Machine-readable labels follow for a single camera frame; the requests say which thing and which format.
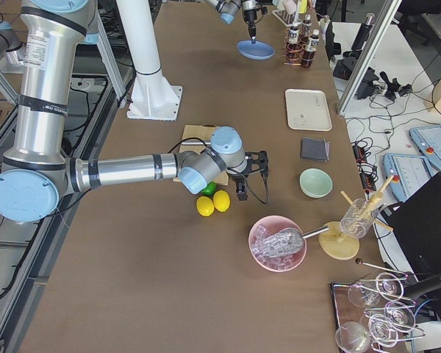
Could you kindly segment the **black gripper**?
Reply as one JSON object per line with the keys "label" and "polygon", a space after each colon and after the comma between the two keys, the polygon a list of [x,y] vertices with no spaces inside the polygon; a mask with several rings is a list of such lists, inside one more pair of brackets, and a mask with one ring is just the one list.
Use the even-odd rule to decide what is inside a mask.
{"label": "black gripper", "polygon": [[252,43],[255,44],[257,39],[255,37],[255,26],[257,23],[257,12],[260,11],[262,15],[268,13],[268,9],[263,5],[243,5],[243,20],[248,25],[248,33]]}
{"label": "black gripper", "polygon": [[246,178],[239,173],[230,174],[230,177],[234,181],[236,185],[236,193],[237,198],[239,201],[247,200],[248,194],[246,193],[247,187],[246,187]]}

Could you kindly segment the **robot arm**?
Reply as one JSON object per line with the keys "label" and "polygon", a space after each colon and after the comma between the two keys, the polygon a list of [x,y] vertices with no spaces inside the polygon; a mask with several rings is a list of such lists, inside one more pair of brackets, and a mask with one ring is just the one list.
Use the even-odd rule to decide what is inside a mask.
{"label": "robot arm", "polygon": [[243,21],[248,27],[248,35],[253,44],[257,41],[257,23],[259,19],[257,13],[266,15],[268,9],[264,4],[254,0],[206,0],[226,24],[231,24],[238,13],[242,13]]}
{"label": "robot arm", "polygon": [[95,1],[24,1],[29,33],[11,149],[3,155],[0,214],[18,222],[51,215],[68,194],[106,185],[178,179],[198,193],[223,172],[246,170],[237,131],[217,128],[201,152],[152,154],[114,160],[66,158],[61,152],[76,47],[95,27]]}

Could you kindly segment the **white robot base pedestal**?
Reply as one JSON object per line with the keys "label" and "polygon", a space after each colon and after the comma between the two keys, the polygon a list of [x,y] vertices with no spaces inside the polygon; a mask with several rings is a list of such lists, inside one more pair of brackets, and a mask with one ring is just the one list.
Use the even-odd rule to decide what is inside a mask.
{"label": "white robot base pedestal", "polygon": [[122,0],[117,6],[136,71],[127,117],[175,121],[182,87],[163,76],[148,2]]}

